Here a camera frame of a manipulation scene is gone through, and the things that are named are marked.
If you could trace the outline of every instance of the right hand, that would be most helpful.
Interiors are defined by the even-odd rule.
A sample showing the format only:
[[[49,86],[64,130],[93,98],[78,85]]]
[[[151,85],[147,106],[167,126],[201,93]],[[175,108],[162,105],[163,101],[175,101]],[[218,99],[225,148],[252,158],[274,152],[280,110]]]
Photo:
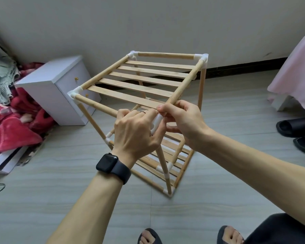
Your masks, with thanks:
[[[167,122],[176,122],[177,126],[167,126],[168,132],[183,134],[188,146],[195,151],[204,149],[203,140],[211,129],[205,124],[198,106],[179,100],[174,105],[159,105],[157,110],[167,113]]]

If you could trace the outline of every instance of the left hand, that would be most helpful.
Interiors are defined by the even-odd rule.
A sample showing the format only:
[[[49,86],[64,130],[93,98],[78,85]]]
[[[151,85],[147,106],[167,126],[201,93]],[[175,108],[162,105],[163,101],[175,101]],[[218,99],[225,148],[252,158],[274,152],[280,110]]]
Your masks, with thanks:
[[[154,135],[150,133],[150,125],[157,114],[155,109],[147,110],[146,114],[127,109],[117,112],[112,154],[118,156],[128,168],[132,168],[139,158],[155,151],[161,144],[166,132],[166,119],[163,119]]]

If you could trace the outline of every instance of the baseboard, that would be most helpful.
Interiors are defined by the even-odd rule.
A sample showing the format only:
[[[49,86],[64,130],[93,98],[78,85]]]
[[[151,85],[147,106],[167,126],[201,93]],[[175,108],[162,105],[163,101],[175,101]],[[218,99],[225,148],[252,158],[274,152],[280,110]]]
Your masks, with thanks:
[[[255,73],[255,72],[261,72],[261,71],[268,71],[268,70],[274,70],[274,69],[280,69],[281,66],[286,61],[287,57],[278,58],[278,59],[272,59],[272,60],[266,60],[266,61],[257,61],[257,62],[249,62],[249,63],[242,63],[237,65],[230,65],[230,66],[224,66],[224,67],[216,67],[216,68],[208,68],[206,79],[210,78],[216,78],[216,77],[224,77],[229,75],[236,75],[236,74],[243,74],[243,73]],[[153,76],[153,78],[159,78],[159,79],[166,79],[166,80],[172,80],[172,81],[182,81],[183,79],[177,79],[172,77],[166,77],[166,76]],[[197,80],[200,79],[200,73],[197,74]],[[138,84],[138,81],[136,80],[125,80],[125,82],[129,82],[132,84]],[[144,86],[154,86],[154,84],[150,83],[143,83]],[[121,90],[122,88],[116,87],[116,86],[110,86],[106,84],[100,84],[99,85],[102,88],[110,89],[110,90]]]

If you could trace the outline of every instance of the foot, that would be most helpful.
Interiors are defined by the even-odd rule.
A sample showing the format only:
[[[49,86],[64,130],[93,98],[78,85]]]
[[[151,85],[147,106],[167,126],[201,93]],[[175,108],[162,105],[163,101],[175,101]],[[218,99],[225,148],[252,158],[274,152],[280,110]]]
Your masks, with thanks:
[[[232,226],[225,228],[222,240],[228,244],[242,244],[244,242],[242,235]]]
[[[139,244],[153,244],[154,241],[155,238],[151,235],[151,233],[148,230],[144,230],[142,232]]]

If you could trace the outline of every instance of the black smartwatch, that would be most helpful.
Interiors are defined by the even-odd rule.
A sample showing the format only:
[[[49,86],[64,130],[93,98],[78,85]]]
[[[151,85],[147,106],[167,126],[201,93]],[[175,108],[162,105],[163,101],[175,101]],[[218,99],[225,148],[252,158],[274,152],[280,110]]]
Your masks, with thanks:
[[[123,185],[126,184],[131,176],[131,170],[122,164],[117,156],[111,153],[105,154],[100,159],[96,169],[107,174],[117,175],[123,181]]]

